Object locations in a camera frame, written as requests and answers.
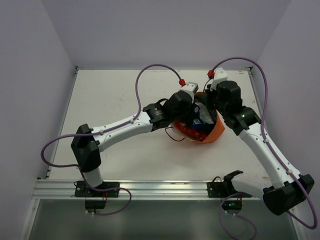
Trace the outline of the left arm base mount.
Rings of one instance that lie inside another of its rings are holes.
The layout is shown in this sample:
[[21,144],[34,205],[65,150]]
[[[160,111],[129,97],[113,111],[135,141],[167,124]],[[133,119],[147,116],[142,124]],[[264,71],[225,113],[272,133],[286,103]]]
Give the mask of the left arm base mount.
[[84,207],[88,212],[96,213],[99,210],[103,210],[107,204],[107,198],[117,198],[119,195],[120,183],[116,181],[104,181],[101,185],[96,188],[99,190],[112,189],[109,191],[96,191],[86,185],[83,180],[75,181],[75,192],[76,198],[83,198]]

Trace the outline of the orange paper bag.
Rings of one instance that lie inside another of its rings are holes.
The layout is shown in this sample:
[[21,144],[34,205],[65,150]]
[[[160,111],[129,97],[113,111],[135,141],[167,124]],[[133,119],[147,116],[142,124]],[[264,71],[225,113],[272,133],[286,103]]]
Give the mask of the orange paper bag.
[[175,121],[170,128],[183,139],[201,144],[215,142],[225,131],[218,112],[207,108],[207,95],[204,92],[197,92],[194,96],[192,119],[188,123]]

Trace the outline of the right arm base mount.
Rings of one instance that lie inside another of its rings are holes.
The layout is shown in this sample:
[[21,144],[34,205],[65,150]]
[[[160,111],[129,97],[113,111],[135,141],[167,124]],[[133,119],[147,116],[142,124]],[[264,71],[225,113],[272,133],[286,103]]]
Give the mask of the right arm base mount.
[[[229,185],[228,182],[224,182],[224,180],[220,176],[216,176],[212,181],[206,184],[207,193],[209,198],[221,198],[221,202],[230,195],[236,194],[237,191],[234,190],[232,186]],[[222,209],[224,211],[238,214],[242,210],[242,196],[235,196],[236,200],[226,200]]]

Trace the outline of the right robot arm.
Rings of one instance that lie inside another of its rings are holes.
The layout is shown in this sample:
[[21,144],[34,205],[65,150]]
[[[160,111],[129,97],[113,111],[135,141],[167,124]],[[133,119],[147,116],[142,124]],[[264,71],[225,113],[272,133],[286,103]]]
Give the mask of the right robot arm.
[[232,80],[214,81],[208,94],[225,124],[257,157],[270,182],[263,185],[253,178],[253,174],[241,170],[230,173],[224,180],[235,191],[262,199],[277,216],[302,203],[313,188],[314,179],[310,174],[301,174],[284,157],[266,133],[257,113],[243,105],[238,84]]

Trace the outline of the red snack packet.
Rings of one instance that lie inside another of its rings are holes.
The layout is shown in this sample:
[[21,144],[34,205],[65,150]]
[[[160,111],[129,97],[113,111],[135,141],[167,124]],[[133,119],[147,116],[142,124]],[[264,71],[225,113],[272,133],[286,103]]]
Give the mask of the red snack packet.
[[206,134],[194,129],[190,125],[185,125],[179,121],[175,121],[174,123],[172,123],[171,127],[176,134],[191,141],[203,142],[207,138]]

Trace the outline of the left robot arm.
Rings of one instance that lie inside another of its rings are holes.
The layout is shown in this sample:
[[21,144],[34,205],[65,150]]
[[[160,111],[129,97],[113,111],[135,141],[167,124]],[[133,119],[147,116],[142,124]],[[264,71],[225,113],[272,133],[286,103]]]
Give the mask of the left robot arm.
[[167,128],[175,121],[187,122],[193,114],[194,94],[179,90],[168,100],[148,104],[131,117],[105,126],[78,127],[71,149],[83,180],[91,189],[100,189],[103,178],[100,172],[100,153],[131,137]]

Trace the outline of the blue snack packet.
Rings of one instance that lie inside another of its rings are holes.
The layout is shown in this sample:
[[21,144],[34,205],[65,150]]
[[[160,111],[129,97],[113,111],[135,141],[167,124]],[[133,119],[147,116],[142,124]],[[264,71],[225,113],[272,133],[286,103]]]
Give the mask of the blue snack packet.
[[192,127],[194,129],[211,128],[216,124],[215,120],[211,117],[207,107],[201,103],[196,102],[194,104],[194,119],[192,121]]

